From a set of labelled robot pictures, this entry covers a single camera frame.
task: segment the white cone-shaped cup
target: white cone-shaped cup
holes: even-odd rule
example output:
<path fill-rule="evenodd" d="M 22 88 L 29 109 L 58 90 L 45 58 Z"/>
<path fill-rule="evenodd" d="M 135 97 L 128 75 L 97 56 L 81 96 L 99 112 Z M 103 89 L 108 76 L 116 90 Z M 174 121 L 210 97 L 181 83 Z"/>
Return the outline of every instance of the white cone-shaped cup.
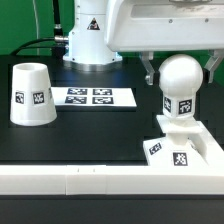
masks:
<path fill-rule="evenodd" d="M 57 117 L 47 66 L 39 63 L 13 67 L 10 120 L 18 125 L 37 126 Z"/>

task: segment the marker sheet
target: marker sheet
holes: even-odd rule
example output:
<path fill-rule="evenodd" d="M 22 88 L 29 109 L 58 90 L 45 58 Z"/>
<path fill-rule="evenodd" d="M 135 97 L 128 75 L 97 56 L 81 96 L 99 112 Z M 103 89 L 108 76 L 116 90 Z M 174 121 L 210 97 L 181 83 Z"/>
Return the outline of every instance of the marker sheet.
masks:
<path fill-rule="evenodd" d="M 58 106 L 137 106 L 130 88 L 52 87 L 51 90 Z"/>

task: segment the white platform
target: white platform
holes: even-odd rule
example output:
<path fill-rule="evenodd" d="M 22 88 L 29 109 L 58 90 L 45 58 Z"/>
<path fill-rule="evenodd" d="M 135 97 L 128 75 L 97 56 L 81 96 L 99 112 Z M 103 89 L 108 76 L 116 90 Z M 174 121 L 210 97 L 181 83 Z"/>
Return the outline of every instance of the white platform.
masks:
<path fill-rule="evenodd" d="M 195 121 L 193 117 L 178 121 L 179 125 L 177 121 L 175 123 L 171 122 L 170 119 L 164 115 L 157 115 L 156 118 L 163 133 L 198 134 L 202 132 L 201 124 Z"/>
<path fill-rule="evenodd" d="M 224 195 L 224 153 L 198 124 L 202 132 L 190 139 L 199 166 L 0 166 L 0 195 Z"/>

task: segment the black table surface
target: black table surface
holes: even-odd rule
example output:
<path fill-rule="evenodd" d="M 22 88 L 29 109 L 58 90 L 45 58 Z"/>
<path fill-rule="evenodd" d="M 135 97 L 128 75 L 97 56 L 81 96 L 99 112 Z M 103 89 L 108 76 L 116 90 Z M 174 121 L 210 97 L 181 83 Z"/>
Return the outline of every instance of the black table surface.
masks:
<path fill-rule="evenodd" d="M 48 66 L 52 87 L 131 88 L 136 108 L 57 106 L 39 127 L 10 122 L 12 67 Z M 162 60 L 153 65 L 158 70 Z M 0 165 L 146 165 L 143 141 L 164 136 L 156 121 L 162 92 L 148 86 L 138 59 L 120 69 L 81 72 L 51 57 L 0 56 Z M 224 87 L 203 84 L 196 120 L 224 146 Z M 0 196 L 0 223 L 222 223 L 223 196 Z"/>

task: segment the green wall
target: green wall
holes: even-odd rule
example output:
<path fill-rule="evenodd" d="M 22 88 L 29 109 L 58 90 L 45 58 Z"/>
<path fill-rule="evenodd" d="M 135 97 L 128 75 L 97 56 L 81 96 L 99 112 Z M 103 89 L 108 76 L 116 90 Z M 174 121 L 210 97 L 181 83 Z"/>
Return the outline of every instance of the green wall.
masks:
<path fill-rule="evenodd" d="M 52 0 L 36 0 L 39 18 L 40 37 L 53 36 L 54 19 Z M 68 33 L 74 23 L 74 0 L 59 0 L 61 23 Z M 30 40 L 36 39 L 36 23 L 32 0 L 0 0 L 0 55 L 11 51 Z M 166 58 L 175 53 L 187 53 L 194 56 L 202 66 L 208 60 L 207 51 L 157 52 L 155 57 Z M 35 55 L 36 50 L 24 50 L 20 54 Z M 40 54 L 50 55 L 50 50 L 40 50 Z M 224 63 L 215 73 L 215 80 L 224 85 Z"/>

